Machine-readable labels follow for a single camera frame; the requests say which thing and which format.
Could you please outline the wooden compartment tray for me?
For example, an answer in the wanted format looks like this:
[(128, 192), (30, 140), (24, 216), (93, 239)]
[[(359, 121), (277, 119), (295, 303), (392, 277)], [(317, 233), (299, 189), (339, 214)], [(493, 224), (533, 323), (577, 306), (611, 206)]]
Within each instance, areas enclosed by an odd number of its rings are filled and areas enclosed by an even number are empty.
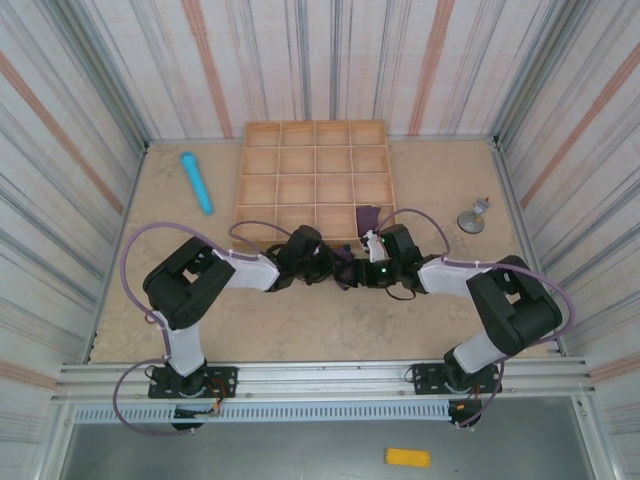
[(262, 249), (306, 224), (326, 242), (358, 242), (359, 208), (396, 207), (381, 120), (249, 122), (241, 155), (235, 243)]

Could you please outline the aluminium mounting rail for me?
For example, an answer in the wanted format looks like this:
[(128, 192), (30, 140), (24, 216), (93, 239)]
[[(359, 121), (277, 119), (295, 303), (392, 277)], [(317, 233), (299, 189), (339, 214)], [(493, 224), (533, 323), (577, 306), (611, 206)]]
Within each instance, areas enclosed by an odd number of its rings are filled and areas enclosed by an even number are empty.
[[(407, 361), (240, 362), (236, 402), (394, 400), (415, 395)], [(124, 404), (150, 403), (145, 368), (127, 364), (65, 366), (51, 396), (54, 404), (106, 404), (118, 381)], [(524, 357), (505, 363), (500, 398), (573, 397), (596, 393), (586, 361), (575, 357)]]

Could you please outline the yellow block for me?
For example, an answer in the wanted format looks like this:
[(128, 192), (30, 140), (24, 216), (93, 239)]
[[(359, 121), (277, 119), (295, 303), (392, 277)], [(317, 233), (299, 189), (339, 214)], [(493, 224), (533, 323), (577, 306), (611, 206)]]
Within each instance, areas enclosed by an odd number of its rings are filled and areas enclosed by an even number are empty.
[(430, 468), (432, 465), (431, 454), (428, 451), (401, 448), (387, 448), (385, 463), (412, 468)]

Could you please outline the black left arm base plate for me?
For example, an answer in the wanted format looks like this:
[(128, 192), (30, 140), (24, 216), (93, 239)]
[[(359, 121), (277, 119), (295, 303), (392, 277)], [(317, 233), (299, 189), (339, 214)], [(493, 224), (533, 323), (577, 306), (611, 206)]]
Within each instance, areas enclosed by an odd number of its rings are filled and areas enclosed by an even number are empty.
[(231, 366), (202, 365), (193, 373), (181, 376), (169, 364), (145, 370), (151, 399), (226, 399), (234, 398), (239, 369)]

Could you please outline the light blue plastic tube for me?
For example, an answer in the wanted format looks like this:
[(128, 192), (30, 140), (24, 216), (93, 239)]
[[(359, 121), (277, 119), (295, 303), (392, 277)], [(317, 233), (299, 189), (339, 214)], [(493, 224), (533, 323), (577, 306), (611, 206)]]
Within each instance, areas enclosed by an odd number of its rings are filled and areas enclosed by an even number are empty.
[(213, 203), (201, 175), (196, 156), (192, 152), (183, 152), (180, 156), (180, 161), (201, 210), (205, 215), (213, 215)]

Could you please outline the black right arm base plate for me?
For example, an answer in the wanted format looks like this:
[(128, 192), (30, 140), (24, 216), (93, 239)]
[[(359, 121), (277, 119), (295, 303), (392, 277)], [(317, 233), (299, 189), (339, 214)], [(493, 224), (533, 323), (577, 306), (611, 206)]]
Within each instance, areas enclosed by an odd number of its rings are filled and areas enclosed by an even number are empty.
[(469, 374), (446, 363), (419, 363), (410, 367), (410, 373), (416, 395), (462, 395), (472, 391), (489, 394), (495, 389), (502, 391), (499, 370), (493, 364)]

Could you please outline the small grey metal stand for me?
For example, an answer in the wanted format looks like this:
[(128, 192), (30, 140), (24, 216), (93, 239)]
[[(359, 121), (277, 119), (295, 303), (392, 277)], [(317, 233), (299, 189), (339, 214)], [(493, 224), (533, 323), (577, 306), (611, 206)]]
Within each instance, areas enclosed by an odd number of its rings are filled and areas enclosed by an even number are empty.
[(457, 217), (458, 227), (468, 234), (479, 234), (485, 228), (483, 214), (490, 208), (489, 198), (478, 198), (473, 207)]

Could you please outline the purple ribbed sock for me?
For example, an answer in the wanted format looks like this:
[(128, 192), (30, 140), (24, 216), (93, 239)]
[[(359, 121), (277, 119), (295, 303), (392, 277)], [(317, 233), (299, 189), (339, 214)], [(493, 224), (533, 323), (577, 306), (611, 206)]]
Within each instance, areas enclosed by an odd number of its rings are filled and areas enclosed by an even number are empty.
[[(345, 250), (345, 261), (351, 260), (351, 259), (356, 259), (355, 255), (351, 251), (351, 247), (349, 245), (342, 245), (342, 246), (339, 246), (339, 247), (342, 247)], [(339, 276), (339, 275), (344, 275), (344, 274), (353, 275), (354, 277), (357, 277), (357, 270), (354, 271), (353, 273), (347, 273), (347, 272), (341, 273), (339, 271), (340, 265), (341, 264), (333, 264), (333, 271), (335, 272), (335, 277)]]
[(377, 229), (380, 211), (378, 206), (360, 205), (356, 207), (356, 228), (359, 237), (364, 237), (367, 232)]

